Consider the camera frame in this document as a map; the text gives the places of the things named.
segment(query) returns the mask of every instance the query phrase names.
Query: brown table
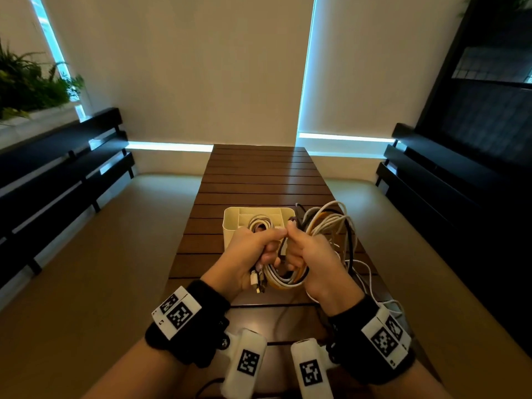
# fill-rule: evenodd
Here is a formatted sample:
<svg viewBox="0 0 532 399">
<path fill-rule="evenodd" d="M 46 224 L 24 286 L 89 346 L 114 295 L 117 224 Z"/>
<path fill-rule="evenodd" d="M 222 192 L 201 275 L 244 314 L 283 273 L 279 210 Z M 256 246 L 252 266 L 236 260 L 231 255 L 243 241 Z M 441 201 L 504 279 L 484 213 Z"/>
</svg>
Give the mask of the brown table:
<svg viewBox="0 0 532 399">
<path fill-rule="evenodd" d="M 302 147 L 215 145 L 190 213 L 183 239 L 169 275 L 164 298 L 179 286 L 187 286 L 210 268 L 223 253 L 223 211 L 232 206 L 307 208 L 322 206 L 334 196 Z M 371 264 L 362 244 L 355 258 Z M 367 275 L 365 267 L 357 268 Z M 373 268 L 374 291 L 389 298 L 387 289 Z M 298 394 L 297 378 L 290 345 L 315 337 L 324 340 L 330 331 L 321 309 L 310 301 L 303 288 L 280 291 L 266 288 L 242 293 L 227 314 L 229 331 L 246 327 L 264 335 L 268 348 L 255 392 L 261 397 L 276 397 L 293 391 Z M 183 379 L 178 397 L 194 394 L 211 379 L 224 376 L 228 360 L 217 354 L 208 369 L 191 366 Z M 371 397 L 342 369 L 328 372 L 335 397 Z M 219 386 L 207 389 L 202 397 L 219 397 Z"/>
</svg>

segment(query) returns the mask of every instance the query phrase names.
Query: planter box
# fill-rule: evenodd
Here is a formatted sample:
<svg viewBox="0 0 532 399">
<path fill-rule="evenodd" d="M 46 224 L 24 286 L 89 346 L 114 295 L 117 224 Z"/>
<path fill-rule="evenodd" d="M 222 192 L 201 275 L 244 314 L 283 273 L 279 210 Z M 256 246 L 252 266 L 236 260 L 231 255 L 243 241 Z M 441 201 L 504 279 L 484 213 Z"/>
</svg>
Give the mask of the planter box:
<svg viewBox="0 0 532 399">
<path fill-rule="evenodd" d="M 0 150 L 78 120 L 77 105 L 79 102 L 70 102 L 63 106 L 31 113 L 30 119 L 14 117 L 0 122 Z"/>
</svg>

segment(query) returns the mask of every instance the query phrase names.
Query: white plastic box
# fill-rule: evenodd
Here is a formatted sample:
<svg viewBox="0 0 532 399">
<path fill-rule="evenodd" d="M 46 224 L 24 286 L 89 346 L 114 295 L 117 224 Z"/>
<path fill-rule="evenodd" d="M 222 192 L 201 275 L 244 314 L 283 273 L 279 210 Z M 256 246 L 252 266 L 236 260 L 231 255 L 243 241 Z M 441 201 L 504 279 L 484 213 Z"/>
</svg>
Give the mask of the white plastic box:
<svg viewBox="0 0 532 399">
<path fill-rule="evenodd" d="M 288 219 L 294 217 L 296 213 L 291 208 L 286 207 L 229 207 L 223 212 L 223 246 L 229 245 L 235 231 L 240 227 L 247 227 L 251 218 L 264 214 L 273 221 L 275 228 L 286 228 Z M 281 254 L 284 255 L 286 244 L 283 246 Z"/>
</svg>

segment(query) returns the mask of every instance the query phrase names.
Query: beige bench cushion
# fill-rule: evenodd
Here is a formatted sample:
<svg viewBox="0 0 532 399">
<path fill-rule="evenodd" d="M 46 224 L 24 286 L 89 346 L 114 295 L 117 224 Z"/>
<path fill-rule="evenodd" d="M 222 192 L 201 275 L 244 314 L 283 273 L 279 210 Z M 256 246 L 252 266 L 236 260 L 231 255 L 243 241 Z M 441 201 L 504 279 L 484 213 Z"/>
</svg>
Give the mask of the beige bench cushion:
<svg viewBox="0 0 532 399">
<path fill-rule="evenodd" d="M 0 397 L 79 397 L 143 335 L 200 181 L 136 177 L 0 313 Z"/>
<path fill-rule="evenodd" d="M 530 397 L 532 360 L 375 185 L 327 185 L 346 204 L 366 252 L 450 393 Z"/>
</svg>

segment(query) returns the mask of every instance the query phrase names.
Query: white plastic device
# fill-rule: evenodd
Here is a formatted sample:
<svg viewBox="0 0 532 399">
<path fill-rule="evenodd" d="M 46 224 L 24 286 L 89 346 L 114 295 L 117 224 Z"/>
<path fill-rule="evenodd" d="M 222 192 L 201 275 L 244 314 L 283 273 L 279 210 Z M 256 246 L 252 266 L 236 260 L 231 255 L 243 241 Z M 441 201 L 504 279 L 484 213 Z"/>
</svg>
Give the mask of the white plastic device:
<svg viewBox="0 0 532 399">
<path fill-rule="evenodd" d="M 312 338 L 292 344 L 290 351 L 303 399 L 333 399 L 327 370 L 337 364 L 330 361 L 326 347 Z"/>
<path fill-rule="evenodd" d="M 286 207 L 229 207 L 223 212 L 223 245 L 227 248 L 235 231 L 240 227 L 247 227 L 249 221 L 256 215 L 264 214 L 273 221 L 275 228 L 286 228 L 288 219 L 296 213 Z"/>
<path fill-rule="evenodd" d="M 263 335 L 242 328 L 236 335 L 226 332 L 229 346 L 221 352 L 231 360 L 221 387 L 223 397 L 250 399 L 264 359 L 267 341 Z"/>
</svg>

